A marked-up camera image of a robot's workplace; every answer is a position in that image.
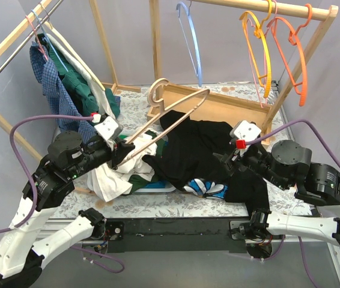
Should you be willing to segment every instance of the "pile of clothes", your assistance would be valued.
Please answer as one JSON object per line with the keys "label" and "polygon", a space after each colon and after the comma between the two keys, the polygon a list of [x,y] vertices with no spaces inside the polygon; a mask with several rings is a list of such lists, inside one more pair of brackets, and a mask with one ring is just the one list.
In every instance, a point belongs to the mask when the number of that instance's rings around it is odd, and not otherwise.
{"label": "pile of clothes", "polygon": [[[53,36],[40,34],[38,38],[49,57],[46,61],[38,45],[33,44],[30,48],[31,65],[37,81],[42,84],[51,112],[73,116],[99,112],[116,119],[120,114],[120,98],[110,89],[103,91]],[[170,111],[161,117],[160,124],[165,130],[183,115]],[[94,127],[85,121],[59,119],[57,124],[61,131],[79,132],[84,143],[96,135]],[[267,185],[261,177],[248,169],[230,176],[214,156],[232,151],[229,144],[231,130],[226,122],[186,118],[168,134],[168,141],[160,139],[117,170],[110,169],[107,164],[94,169],[88,174],[88,186],[108,202],[147,185],[160,188],[168,181],[175,188],[198,197],[244,202],[249,215],[257,208],[269,209]],[[130,154],[157,135],[154,130],[141,134],[133,142],[136,148]]]}

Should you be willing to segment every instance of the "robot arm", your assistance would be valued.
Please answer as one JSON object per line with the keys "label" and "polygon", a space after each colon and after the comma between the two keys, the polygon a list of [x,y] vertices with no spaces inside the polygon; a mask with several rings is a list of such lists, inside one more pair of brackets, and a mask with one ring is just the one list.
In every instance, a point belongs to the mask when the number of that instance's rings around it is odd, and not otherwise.
{"label": "robot arm", "polygon": [[297,199],[338,218],[299,217],[258,209],[249,223],[238,228],[238,233],[250,239],[296,235],[340,246],[340,173],[330,165],[312,163],[312,151],[292,140],[276,143],[271,152],[260,143],[244,145],[245,141],[255,140],[260,131],[247,121],[234,127],[231,132],[234,151],[222,159],[227,169],[231,172],[250,169],[282,190],[296,185]]}
{"label": "robot arm", "polygon": [[116,137],[121,127],[111,117],[95,128],[99,136],[94,136],[86,145],[79,133],[66,131],[48,147],[48,154],[32,175],[38,192],[36,209],[25,224],[15,228],[32,207],[32,189],[28,182],[11,221],[11,230],[0,241],[0,287],[29,287],[63,251],[80,240],[99,239],[105,234],[106,219],[90,208],[80,211],[67,227],[35,241],[46,221],[74,190],[74,179],[105,163],[115,167],[134,150],[134,145],[126,145]]}

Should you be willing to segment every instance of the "white cloth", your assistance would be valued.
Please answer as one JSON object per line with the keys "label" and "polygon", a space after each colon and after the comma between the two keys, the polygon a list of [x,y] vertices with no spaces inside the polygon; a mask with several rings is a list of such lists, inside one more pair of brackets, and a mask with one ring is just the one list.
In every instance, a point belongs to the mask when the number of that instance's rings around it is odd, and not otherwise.
{"label": "white cloth", "polygon": [[[153,138],[148,134],[141,134],[133,143],[135,149],[128,154],[133,154],[137,149],[146,145]],[[144,155],[155,155],[157,145],[154,143],[147,149],[143,150],[137,156],[124,163],[117,170],[112,170],[107,164],[104,164],[93,171],[91,171],[92,183],[94,192],[99,198],[108,202],[112,199],[122,195],[129,194],[133,184],[129,183],[132,175],[139,175],[140,177],[150,181],[154,176],[154,170],[151,166],[142,160]]]}
{"label": "white cloth", "polygon": [[110,104],[108,99],[106,98],[105,92],[102,90],[101,87],[91,78],[91,75],[87,70],[83,67],[81,63],[75,57],[73,57],[70,52],[68,52],[60,42],[58,42],[53,36],[47,34],[51,43],[54,45],[56,49],[58,49],[65,59],[70,63],[74,69],[86,80],[87,85],[89,86],[91,93],[93,93],[94,97],[96,98],[98,107],[99,107],[99,114],[104,114],[105,112],[115,119],[115,115],[111,111]]}

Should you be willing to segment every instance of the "gray floor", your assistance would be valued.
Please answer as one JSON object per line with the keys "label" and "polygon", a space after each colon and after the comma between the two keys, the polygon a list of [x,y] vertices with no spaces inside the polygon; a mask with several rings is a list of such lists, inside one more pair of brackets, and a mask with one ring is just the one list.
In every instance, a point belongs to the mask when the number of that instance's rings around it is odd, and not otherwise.
{"label": "gray floor", "polygon": [[[339,288],[327,244],[307,242],[305,251],[320,287]],[[285,243],[280,255],[266,263],[228,256],[224,251],[114,255],[126,264],[126,270],[116,275],[83,261],[80,252],[68,250],[47,266],[33,288],[313,287],[303,268],[298,243]]]}

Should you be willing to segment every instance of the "wooden tray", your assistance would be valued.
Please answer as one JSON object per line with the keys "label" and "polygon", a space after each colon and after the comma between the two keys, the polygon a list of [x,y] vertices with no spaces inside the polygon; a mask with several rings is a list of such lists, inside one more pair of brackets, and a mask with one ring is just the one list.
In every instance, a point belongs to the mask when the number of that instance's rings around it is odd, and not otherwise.
{"label": "wooden tray", "polygon": [[[165,107],[197,90],[197,88],[169,83],[167,86],[163,87],[162,98],[165,101]],[[186,113],[199,101],[200,99],[195,97],[189,101],[181,103],[174,110]],[[193,112],[190,118],[191,120],[196,121],[223,121],[229,123],[232,127],[242,120],[247,120],[249,122],[254,122],[257,126],[261,127],[270,108],[270,105],[264,105],[264,107],[261,108],[260,104],[255,101],[210,92],[210,95],[207,97],[202,106]],[[151,107],[147,113],[147,119],[151,119],[158,113],[158,107]],[[272,125],[270,124],[266,133],[269,133],[271,130]],[[264,146],[268,146],[269,143],[269,139],[262,141]]]}

